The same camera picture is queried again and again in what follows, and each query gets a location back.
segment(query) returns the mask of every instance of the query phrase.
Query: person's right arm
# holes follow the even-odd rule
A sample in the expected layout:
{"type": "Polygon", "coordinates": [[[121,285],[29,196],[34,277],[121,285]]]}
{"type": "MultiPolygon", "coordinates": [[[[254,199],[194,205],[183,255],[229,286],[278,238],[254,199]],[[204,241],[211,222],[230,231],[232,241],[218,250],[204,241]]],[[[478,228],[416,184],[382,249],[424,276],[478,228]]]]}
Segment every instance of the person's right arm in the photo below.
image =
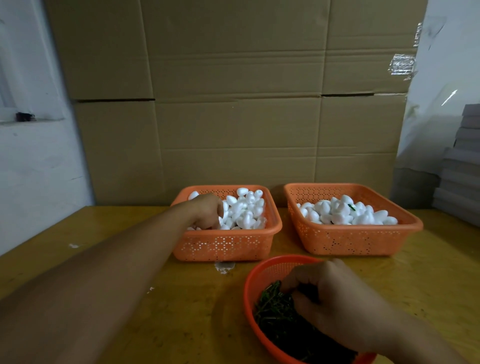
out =
{"type": "Polygon", "coordinates": [[[295,267],[282,281],[297,312],[321,332],[358,352],[375,352],[395,364],[467,364],[426,323],[394,309],[341,260],[295,267]],[[295,290],[318,288],[320,305],[295,290]]]}

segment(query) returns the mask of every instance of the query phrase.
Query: basket rim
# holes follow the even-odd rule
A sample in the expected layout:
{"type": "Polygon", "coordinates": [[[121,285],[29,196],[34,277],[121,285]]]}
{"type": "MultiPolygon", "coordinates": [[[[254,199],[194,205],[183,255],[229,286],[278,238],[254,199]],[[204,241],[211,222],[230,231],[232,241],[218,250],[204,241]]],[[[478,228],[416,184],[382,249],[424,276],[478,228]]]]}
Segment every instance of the basket rim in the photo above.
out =
{"type": "Polygon", "coordinates": [[[285,197],[287,198],[288,204],[292,207],[292,212],[295,214],[297,218],[300,219],[300,221],[303,224],[306,224],[310,228],[316,228],[318,230],[343,230],[343,229],[349,229],[351,231],[409,231],[409,232],[414,232],[414,231],[421,231],[423,230],[423,222],[420,220],[418,217],[413,215],[411,212],[408,212],[404,208],[400,207],[397,205],[395,202],[390,201],[388,198],[382,196],[372,188],[365,186],[363,184],[359,183],[287,183],[285,186],[283,186],[283,190],[285,193],[285,197]],[[309,186],[309,187],[315,187],[315,186],[358,186],[365,188],[369,190],[371,193],[377,195],[381,199],[383,199],[387,204],[392,205],[397,207],[398,209],[402,210],[405,214],[407,214],[410,218],[412,218],[415,222],[411,224],[398,224],[398,225],[325,225],[325,224],[315,224],[305,218],[301,213],[298,208],[294,208],[296,206],[296,202],[293,199],[292,194],[288,190],[290,187],[301,187],[301,186],[309,186]]]}
{"type": "MultiPolygon", "coordinates": [[[[255,319],[253,317],[253,307],[250,305],[248,299],[248,292],[250,288],[251,282],[255,279],[258,273],[265,270],[268,267],[274,266],[279,263],[300,263],[300,264],[314,264],[318,262],[322,262],[323,259],[315,258],[309,255],[300,255],[300,254],[287,254],[287,255],[278,255],[266,260],[261,261],[258,263],[248,274],[247,279],[245,280],[245,284],[243,285],[243,310],[244,314],[247,317],[247,321],[250,324],[253,332],[255,333],[256,337],[260,340],[260,342],[267,348],[267,350],[281,363],[284,364],[304,364],[303,362],[293,358],[292,356],[288,355],[280,348],[278,348],[275,344],[273,344],[268,337],[263,333],[262,330],[258,327],[255,319]]],[[[377,354],[375,353],[359,353],[357,358],[353,362],[353,364],[369,364],[373,363],[376,359],[377,354]]]]}
{"type": "Polygon", "coordinates": [[[273,221],[273,224],[270,228],[266,229],[242,229],[242,230],[194,230],[194,231],[185,231],[183,234],[185,234],[188,237],[195,237],[195,236],[221,236],[221,237],[231,237],[231,236],[267,236],[267,235],[273,235],[278,233],[280,230],[282,230],[282,219],[280,218],[280,214],[278,213],[278,208],[275,205],[275,202],[273,201],[272,194],[270,193],[270,190],[266,188],[265,186],[259,185],[259,184],[201,184],[201,185],[194,185],[194,186],[188,186],[183,188],[175,197],[175,200],[171,203],[170,206],[179,204],[180,202],[187,201],[187,199],[180,198],[183,192],[191,189],[202,189],[202,188],[212,188],[212,187],[218,187],[218,188],[235,188],[238,189],[240,187],[246,187],[248,189],[250,188],[255,188],[256,190],[261,189],[264,192],[264,195],[262,196],[265,199],[266,204],[270,204],[270,207],[272,209],[272,213],[274,215],[275,221],[273,221]]]}

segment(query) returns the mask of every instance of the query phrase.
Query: rectangular orange basket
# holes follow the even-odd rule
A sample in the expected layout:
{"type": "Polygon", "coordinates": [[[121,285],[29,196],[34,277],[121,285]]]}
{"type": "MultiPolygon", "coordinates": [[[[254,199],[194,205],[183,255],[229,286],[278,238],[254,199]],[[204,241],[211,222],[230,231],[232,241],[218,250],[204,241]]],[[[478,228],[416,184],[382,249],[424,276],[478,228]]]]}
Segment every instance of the rectangular orange basket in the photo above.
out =
{"type": "Polygon", "coordinates": [[[422,221],[374,190],[354,183],[290,183],[284,187],[288,212],[305,249],[316,255],[393,255],[406,237],[423,229],[422,221]],[[387,210],[398,225],[319,225],[300,213],[297,203],[350,196],[355,202],[387,210]]]}
{"type": "Polygon", "coordinates": [[[193,191],[200,194],[213,193],[222,200],[225,200],[227,195],[237,197],[237,189],[240,187],[263,191],[264,216],[267,219],[265,229],[186,231],[173,250],[173,255],[178,260],[225,262],[263,260],[268,257],[273,235],[282,230],[282,220],[268,188],[254,184],[190,186],[180,191],[172,206],[187,201],[193,191]]]}

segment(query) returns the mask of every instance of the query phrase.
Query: hand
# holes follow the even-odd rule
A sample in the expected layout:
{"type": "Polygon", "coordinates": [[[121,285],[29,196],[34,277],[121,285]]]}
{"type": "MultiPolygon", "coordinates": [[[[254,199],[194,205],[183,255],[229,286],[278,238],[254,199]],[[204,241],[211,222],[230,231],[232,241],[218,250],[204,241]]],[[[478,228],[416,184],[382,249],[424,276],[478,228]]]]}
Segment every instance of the hand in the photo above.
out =
{"type": "Polygon", "coordinates": [[[218,217],[223,217],[223,203],[220,198],[214,194],[201,194],[186,204],[193,210],[194,225],[202,230],[220,228],[218,217]]]}
{"type": "Polygon", "coordinates": [[[293,268],[281,290],[293,291],[297,312],[347,348],[382,354],[396,340],[401,314],[339,259],[293,268]],[[300,283],[317,286],[320,305],[294,291],[300,283]]]}

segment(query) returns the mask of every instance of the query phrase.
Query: red colander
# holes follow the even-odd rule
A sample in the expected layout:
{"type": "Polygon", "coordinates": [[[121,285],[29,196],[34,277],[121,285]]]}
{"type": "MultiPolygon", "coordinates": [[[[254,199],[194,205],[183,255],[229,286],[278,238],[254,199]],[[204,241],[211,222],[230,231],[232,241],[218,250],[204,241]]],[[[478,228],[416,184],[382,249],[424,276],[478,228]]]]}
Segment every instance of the red colander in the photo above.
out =
{"type": "MultiPolygon", "coordinates": [[[[282,364],[304,364],[301,361],[292,358],[281,351],[275,344],[273,344],[267,336],[260,330],[255,319],[253,318],[253,309],[255,303],[258,301],[262,291],[267,288],[272,282],[282,280],[290,271],[302,264],[311,264],[320,262],[320,259],[305,255],[281,255],[258,264],[248,274],[243,288],[243,308],[247,317],[248,323],[253,329],[255,335],[260,339],[260,342],[267,348],[267,350],[282,364]]],[[[372,364],[377,354],[374,353],[360,353],[353,364],[372,364]]]]}

